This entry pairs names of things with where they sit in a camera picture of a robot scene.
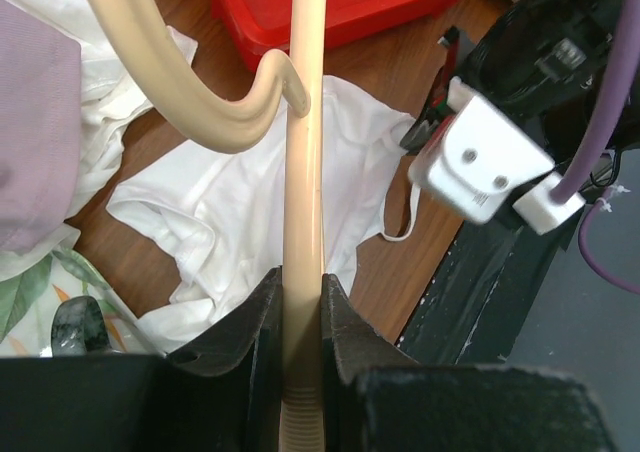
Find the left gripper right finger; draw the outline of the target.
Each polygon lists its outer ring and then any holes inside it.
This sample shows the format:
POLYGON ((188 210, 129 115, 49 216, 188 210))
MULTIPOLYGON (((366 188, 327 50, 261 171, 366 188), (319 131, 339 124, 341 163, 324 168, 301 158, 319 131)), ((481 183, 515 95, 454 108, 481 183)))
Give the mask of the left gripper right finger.
POLYGON ((322 279, 329 451, 612 451, 592 394, 574 378, 509 366, 424 366, 322 279))

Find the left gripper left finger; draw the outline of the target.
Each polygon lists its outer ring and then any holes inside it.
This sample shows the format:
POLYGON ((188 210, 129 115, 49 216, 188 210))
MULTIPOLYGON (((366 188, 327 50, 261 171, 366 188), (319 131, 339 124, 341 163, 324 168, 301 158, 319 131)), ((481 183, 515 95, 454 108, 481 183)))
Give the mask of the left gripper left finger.
POLYGON ((1 363, 5 451, 275 451, 282 273, 167 355, 97 352, 1 363))

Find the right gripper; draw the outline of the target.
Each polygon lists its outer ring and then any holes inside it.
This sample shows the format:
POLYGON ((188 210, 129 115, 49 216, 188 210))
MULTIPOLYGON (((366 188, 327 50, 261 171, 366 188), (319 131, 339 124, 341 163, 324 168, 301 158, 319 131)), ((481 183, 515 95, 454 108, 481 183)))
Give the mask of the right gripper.
POLYGON ((595 106, 623 0, 518 0, 478 43, 450 27, 424 106, 401 146, 422 148, 451 114, 449 82, 475 89, 549 152, 577 150, 595 106))

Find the wooden hanger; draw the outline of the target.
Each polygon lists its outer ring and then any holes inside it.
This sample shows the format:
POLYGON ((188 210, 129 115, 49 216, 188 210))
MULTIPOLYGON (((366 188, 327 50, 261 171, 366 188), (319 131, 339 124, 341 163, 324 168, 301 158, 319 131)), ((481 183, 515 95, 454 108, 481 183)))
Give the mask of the wooden hanger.
POLYGON ((272 49, 262 57, 249 92, 238 101, 218 97, 193 72, 155 0, 88 2, 145 96, 201 146, 227 154, 248 150, 266 134, 279 104, 287 103, 282 446, 324 450, 320 298, 326 0, 292 0, 289 49, 272 49))

